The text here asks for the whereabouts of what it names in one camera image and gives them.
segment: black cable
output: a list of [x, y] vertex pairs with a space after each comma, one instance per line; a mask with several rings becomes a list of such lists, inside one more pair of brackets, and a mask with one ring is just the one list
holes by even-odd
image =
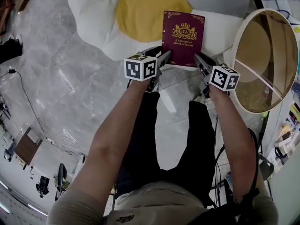
[[[45, 136], [46, 139], [47, 139], [47, 136], [46, 136], [46, 134], [45, 134], [45, 131], [44, 131], [44, 129], [43, 129], [43, 126], [42, 126], [42, 124], [40, 123], [40, 121], [39, 121], [39, 119], [38, 119], [36, 113], [34, 112], [34, 109], [33, 109], [33, 107], [32, 107], [32, 104], [31, 104], [31, 102], [30, 102], [30, 100], [29, 100], [29, 98], [28, 98], [28, 96], [27, 96], [27, 93], [26, 93], [26, 91], [25, 91], [25, 89], [24, 89], [23, 79], [22, 79], [21, 74], [20, 74], [18, 71], [14, 70], [14, 69], [10, 69], [7, 73], [5, 73], [4, 75], [0, 76], [0, 78], [4, 77], [4, 76], [7, 75], [7, 74], [14, 74], [14, 73], [17, 73], [17, 74], [20, 76], [22, 89], [23, 89], [23, 91], [24, 91], [24, 93], [25, 93], [25, 95], [26, 95], [26, 98], [27, 98], [27, 100], [28, 100], [28, 102], [29, 102], [29, 104], [30, 104], [30, 107], [31, 107], [31, 109], [32, 109], [32, 111], [33, 111], [33, 113], [34, 113], [34, 116], [36, 117], [36, 119], [37, 119], [37, 121], [38, 121], [38, 123], [39, 123], [39, 125], [40, 125], [40, 127], [41, 127], [41, 129], [42, 129], [42, 131], [43, 131], [43, 134], [44, 134], [44, 136]], [[86, 158], [88, 157], [87, 155], [85, 155], [85, 154], [82, 153], [82, 152], [79, 152], [78, 154], [76, 154], [76, 153], [74, 153], [74, 152], [72, 152], [72, 151], [64, 150], [64, 149], [60, 148], [59, 146], [55, 145], [53, 142], [51, 142], [50, 144], [53, 145], [53, 146], [55, 146], [55, 147], [57, 147], [57, 148], [60, 149], [61, 151], [66, 152], [66, 153], [67, 153], [68, 155], [70, 155], [70, 156], [75, 155], [76, 157], [78, 157], [79, 155], [83, 155], [83, 156], [85, 156]]]
[[34, 175], [34, 173], [32, 173], [32, 169], [33, 169], [33, 167], [31, 167], [30, 173], [31, 173], [31, 175]]
[[258, 142], [257, 142], [257, 138], [256, 138], [256, 135], [255, 133], [248, 128], [248, 130], [250, 131], [250, 134], [253, 138], [253, 141], [254, 141], [254, 145], [255, 145], [255, 155], [256, 155], [256, 161], [255, 161], [255, 164], [256, 164], [256, 169], [255, 169], [255, 175], [254, 175], [254, 178], [253, 178], [253, 182], [252, 182], [252, 186], [251, 186], [251, 191], [254, 191], [255, 190], [255, 187], [256, 187], [256, 182], [257, 182], [257, 175], [258, 175]]
[[81, 164], [79, 171], [81, 170], [82, 167], [83, 167], [83, 163]]
[[37, 115], [36, 115], [36, 113], [35, 113], [35, 111], [34, 111], [34, 109], [33, 109], [33, 107], [32, 107], [32, 104], [31, 104], [31, 102], [30, 102], [30, 100], [29, 100], [29, 98], [28, 98], [28, 96], [27, 96], [27, 93], [25, 92], [25, 89], [24, 89], [24, 86], [23, 86], [23, 79], [22, 79], [22, 76], [21, 76], [21, 74], [20, 74], [18, 71], [16, 71], [16, 73], [20, 76], [22, 89], [23, 89], [23, 91], [24, 91], [24, 93], [25, 93], [25, 95], [26, 95], [26, 98], [27, 98], [27, 100], [28, 100], [28, 102], [29, 102], [29, 104], [30, 104], [30, 107], [31, 107], [31, 109], [32, 109], [32, 111], [33, 111], [33, 113], [34, 113], [34, 116], [36, 117], [36, 119], [37, 119], [39, 125], [41, 126], [41, 129], [42, 129], [42, 131], [43, 131], [43, 134], [45, 135], [45, 137], [47, 137], [46, 134], [45, 134], [45, 131], [44, 131], [44, 129], [43, 129], [43, 126], [42, 126], [42, 124], [40, 123], [40, 121], [39, 121], [39, 119], [38, 119], [38, 117], [37, 117]]
[[[215, 169], [215, 174], [214, 174], [214, 177], [215, 177], [215, 185], [217, 186], [218, 188], [218, 174], [216, 176], [216, 157], [215, 157], [215, 154], [216, 154], [216, 135], [217, 135], [217, 126], [218, 126], [218, 115], [216, 116], [216, 125], [215, 125], [215, 144], [214, 144], [214, 159], [215, 159], [215, 165], [214, 165], [214, 169]], [[217, 205], [217, 190], [215, 190], [215, 198], [214, 198], [214, 204], [213, 206], [216, 208]]]
[[4, 75], [2, 75], [0, 78], [4, 77], [6, 74], [9, 74], [9, 73], [5, 73]]
[[216, 166], [216, 164], [217, 164], [217, 162], [218, 162], [219, 157], [221, 156], [221, 154], [222, 154], [222, 152], [223, 152], [224, 150], [225, 150], [225, 146], [224, 146], [224, 144], [223, 144], [223, 146], [221, 147], [220, 152], [219, 152], [218, 155], [217, 155], [217, 158], [216, 158], [216, 161], [215, 161], [215, 166]]
[[115, 207], [115, 202], [116, 202], [116, 193], [117, 193], [117, 182], [114, 183], [113, 185], [113, 201], [112, 201], [112, 210], [114, 210]]
[[[221, 181], [221, 170], [220, 170], [220, 167], [219, 167], [218, 163], [217, 163], [217, 167], [219, 169], [220, 181]], [[220, 192], [221, 192], [221, 183], [220, 183], [220, 186], [219, 186], [219, 189], [218, 189], [218, 193], [217, 193], [217, 198], [219, 200], [219, 207], [221, 207]]]
[[271, 190], [271, 186], [270, 186], [270, 183], [269, 183], [268, 180], [267, 180], [267, 183], [268, 183], [268, 189], [269, 189], [270, 197], [271, 197], [271, 199], [272, 199], [272, 201], [273, 201], [272, 190]]
[[128, 81], [128, 83], [127, 83], [127, 88], [129, 88], [131, 81], [132, 81], [132, 79], [130, 79], [130, 80]]
[[[218, 184], [218, 186], [222, 187], [222, 183], [224, 183], [224, 180], [221, 180], [221, 181], [218, 182], [217, 184]], [[216, 188], [217, 188], [217, 186], [213, 186], [213, 187], [211, 187], [210, 189], [211, 189], [211, 190], [214, 190], [214, 189], [216, 189]]]
[[224, 163], [222, 165], [219, 165], [219, 167], [224, 166], [224, 165], [229, 165], [229, 163]]

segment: wire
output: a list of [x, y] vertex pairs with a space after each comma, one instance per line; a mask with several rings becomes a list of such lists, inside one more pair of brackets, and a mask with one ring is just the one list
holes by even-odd
[[32, 169], [33, 169], [33, 167], [31, 167], [30, 173], [31, 173], [31, 175], [34, 175], [34, 173], [32, 173]]
[[220, 149], [219, 154], [217, 155], [217, 158], [216, 158], [216, 161], [215, 161], [215, 166], [216, 166], [216, 164], [217, 164], [217, 161], [218, 161], [219, 157], [221, 156], [221, 154], [222, 154], [222, 152], [223, 152], [224, 150], [225, 150], [225, 146], [224, 146], [224, 144], [223, 144], [222, 148]]
[[[216, 154], [216, 135], [217, 135], [217, 126], [218, 126], [218, 115], [216, 116], [216, 125], [215, 125], [215, 144], [214, 144], [214, 159], [215, 159], [215, 165], [214, 165], [214, 169], [215, 169], [215, 174], [214, 174], [214, 177], [215, 177], [215, 184], [218, 188], [218, 173], [216, 175], [216, 157], [215, 157], [215, 154]], [[215, 198], [214, 198], [214, 207], [216, 208], [217, 205], [217, 190], [215, 190]]]
[[[45, 131], [44, 131], [44, 128], [43, 128], [41, 122], [39, 121], [39, 119], [38, 119], [38, 117], [37, 117], [37, 115], [36, 115], [36, 113], [35, 113], [35, 111], [34, 111], [34, 109], [33, 109], [33, 107], [32, 107], [32, 104], [31, 104], [31, 102], [30, 102], [30, 100], [29, 100], [29, 98], [28, 98], [28, 96], [27, 96], [27, 93], [26, 93], [26, 91], [25, 91], [25, 89], [24, 89], [23, 79], [22, 79], [21, 74], [20, 74], [18, 71], [14, 70], [14, 69], [10, 69], [9, 72], [7, 72], [7, 73], [5, 73], [4, 75], [0, 76], [0, 78], [4, 77], [4, 76], [7, 75], [7, 74], [14, 74], [14, 73], [17, 73], [17, 74], [20, 76], [22, 89], [23, 89], [23, 91], [24, 91], [24, 93], [25, 93], [25, 95], [26, 95], [26, 98], [27, 98], [27, 100], [28, 100], [28, 102], [29, 102], [29, 104], [30, 104], [30, 107], [31, 107], [31, 109], [32, 109], [32, 111], [33, 111], [33, 113], [34, 113], [34, 116], [36, 117], [36, 119], [37, 119], [37, 121], [38, 121], [38, 123], [39, 123], [39, 125], [40, 125], [40, 127], [41, 127], [41, 129], [42, 129], [42, 131], [43, 131], [44, 136], [47, 138], [47, 136], [46, 136], [46, 134], [45, 134]], [[64, 149], [60, 148], [59, 146], [57, 146], [56, 144], [54, 144], [53, 142], [50, 142], [50, 144], [53, 145], [53, 146], [55, 146], [55, 147], [57, 147], [57, 148], [60, 149], [61, 151], [66, 152], [66, 153], [67, 153], [68, 155], [70, 155], [70, 156], [75, 155], [76, 157], [78, 157], [79, 155], [83, 155], [83, 156], [85, 156], [86, 158], [88, 157], [87, 155], [85, 155], [85, 154], [82, 153], [82, 152], [79, 152], [78, 154], [76, 154], [76, 153], [74, 153], [73, 151], [64, 150]]]
[[9, 74], [9, 73], [5, 73], [4, 75], [2, 75], [0, 78], [4, 77], [6, 74]]
[[259, 158], [258, 158], [258, 142], [257, 142], [257, 138], [256, 138], [255, 133], [251, 129], [249, 129], [249, 128], [248, 128], [248, 130], [249, 130], [249, 132], [250, 132], [250, 134], [251, 134], [251, 136], [253, 138], [253, 141], [254, 141], [255, 155], [256, 155], [256, 163], [255, 163], [256, 164], [256, 170], [255, 170], [255, 175], [254, 175], [252, 186], [251, 186], [251, 189], [252, 189], [251, 191], [254, 191], [255, 187], [256, 187], [257, 174], [258, 174], [258, 160], [259, 160]]
[[224, 166], [224, 165], [229, 165], [229, 163], [224, 163], [222, 165], [219, 165], [219, 167]]
[[80, 170], [81, 170], [81, 168], [83, 167], [83, 164], [84, 164], [84, 163], [82, 163], [82, 164], [81, 164], [79, 171], [80, 171]]
[[40, 123], [40, 121], [39, 121], [39, 119], [38, 119], [38, 117], [37, 117], [37, 115], [36, 115], [36, 113], [35, 113], [35, 111], [34, 111], [34, 109], [33, 109], [33, 107], [32, 107], [32, 104], [31, 104], [31, 102], [30, 102], [30, 100], [29, 100], [29, 98], [28, 98], [28, 96], [27, 96], [27, 93], [26, 93], [26, 91], [25, 91], [25, 89], [24, 89], [22, 76], [21, 76], [21, 74], [20, 74], [18, 71], [16, 71], [16, 73], [20, 76], [22, 89], [23, 89], [23, 91], [24, 91], [24, 93], [25, 93], [25, 95], [26, 95], [26, 97], [27, 97], [27, 100], [28, 100], [28, 102], [29, 102], [29, 104], [30, 104], [30, 107], [31, 107], [31, 109], [32, 109], [32, 111], [33, 111], [33, 113], [34, 113], [34, 116], [36, 117], [36, 119], [37, 119], [39, 125], [41, 126], [41, 129], [42, 129], [42, 131], [43, 131], [43, 134], [45, 135], [45, 137], [47, 137], [46, 134], [45, 134], [45, 131], [44, 131], [44, 129], [43, 129], [43, 126], [42, 126], [42, 124]]
[[115, 207], [115, 202], [116, 202], [116, 193], [117, 193], [117, 182], [114, 183], [113, 185], [113, 201], [112, 201], [112, 210], [114, 210]]
[[[220, 170], [220, 167], [219, 167], [219, 164], [217, 163], [217, 167], [219, 169], [219, 174], [220, 174], [220, 181], [221, 181], [221, 170]], [[220, 200], [220, 192], [221, 192], [221, 184], [219, 186], [219, 189], [218, 189], [218, 184], [217, 184], [217, 201], [219, 201], [219, 207], [221, 207], [221, 200]]]
[[127, 83], [127, 88], [129, 88], [131, 81], [132, 81], [132, 79], [130, 79], [130, 80], [128, 81], [128, 83]]

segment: wall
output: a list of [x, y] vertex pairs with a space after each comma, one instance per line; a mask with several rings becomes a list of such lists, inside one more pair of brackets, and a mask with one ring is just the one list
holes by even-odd
[[288, 116], [290, 106], [293, 103], [293, 94], [290, 91], [281, 103], [270, 111], [267, 127], [262, 139], [263, 153], [269, 154], [274, 148], [274, 142], [278, 138], [281, 125]]
[[270, 180], [279, 225], [289, 225], [300, 214], [300, 147]]
[[6, 225], [44, 225], [47, 217], [17, 201], [3, 186], [0, 185], [0, 203], [8, 210], [7, 214], [0, 209], [0, 218]]

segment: floor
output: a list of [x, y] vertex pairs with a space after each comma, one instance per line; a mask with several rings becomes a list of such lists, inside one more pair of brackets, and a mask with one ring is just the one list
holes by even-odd
[[[68, 0], [30, 0], [23, 12], [11, 16], [8, 27], [13, 34], [22, 35], [24, 54], [2, 64], [0, 74], [9, 68], [19, 71], [46, 135], [62, 149], [88, 154], [95, 131], [126, 89], [128, 81], [122, 62], [111, 61], [101, 50], [79, 38]], [[185, 149], [188, 102], [198, 92], [200, 81], [198, 72], [176, 68], [166, 69], [161, 76], [156, 125], [161, 168], [176, 166]], [[13, 117], [5, 121], [13, 136], [20, 138], [28, 126], [42, 135], [17, 74], [2, 79], [0, 93]], [[237, 108], [247, 126], [258, 133], [260, 116]], [[214, 109], [210, 110], [210, 117], [215, 126]], [[205, 146], [201, 136], [199, 145]], [[222, 145], [218, 126], [216, 153]], [[79, 157], [44, 141], [34, 157], [34, 166], [52, 177], [59, 163], [63, 162], [68, 173], [72, 173], [78, 160]], [[224, 153], [219, 159], [222, 177], [229, 171], [226, 163]]]

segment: red book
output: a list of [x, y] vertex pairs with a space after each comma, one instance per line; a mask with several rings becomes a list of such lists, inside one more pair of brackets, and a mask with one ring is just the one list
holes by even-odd
[[205, 18], [199, 15], [164, 12], [163, 53], [172, 51], [172, 57], [168, 63], [197, 67], [194, 63], [194, 54], [201, 52], [204, 21]]

